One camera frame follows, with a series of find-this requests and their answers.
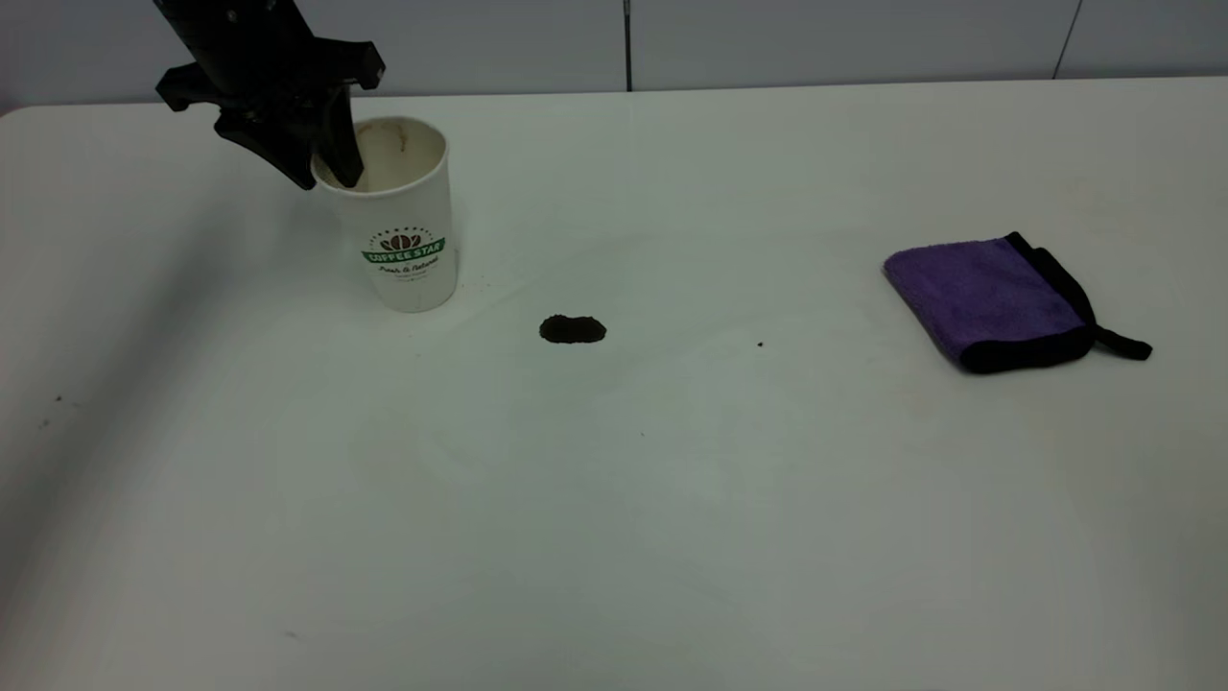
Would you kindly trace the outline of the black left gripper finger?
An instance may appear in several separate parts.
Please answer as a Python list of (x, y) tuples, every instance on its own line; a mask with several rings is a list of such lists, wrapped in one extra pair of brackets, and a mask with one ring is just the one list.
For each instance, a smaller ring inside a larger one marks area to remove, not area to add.
[(321, 126), (319, 107), (223, 107), (216, 133), (262, 157), (303, 191), (311, 191), (317, 185), (311, 161)]
[(334, 88), (321, 110), (321, 161), (345, 188), (354, 188), (365, 164), (354, 126), (350, 88)]

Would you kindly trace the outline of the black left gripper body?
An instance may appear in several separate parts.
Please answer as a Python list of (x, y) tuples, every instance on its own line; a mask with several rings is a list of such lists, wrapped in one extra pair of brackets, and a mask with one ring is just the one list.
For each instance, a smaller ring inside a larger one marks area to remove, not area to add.
[(373, 42), (316, 36), (293, 1), (157, 1), (193, 63), (171, 68), (156, 92), (171, 110), (211, 104), (265, 115), (356, 83), (373, 90), (386, 63)]

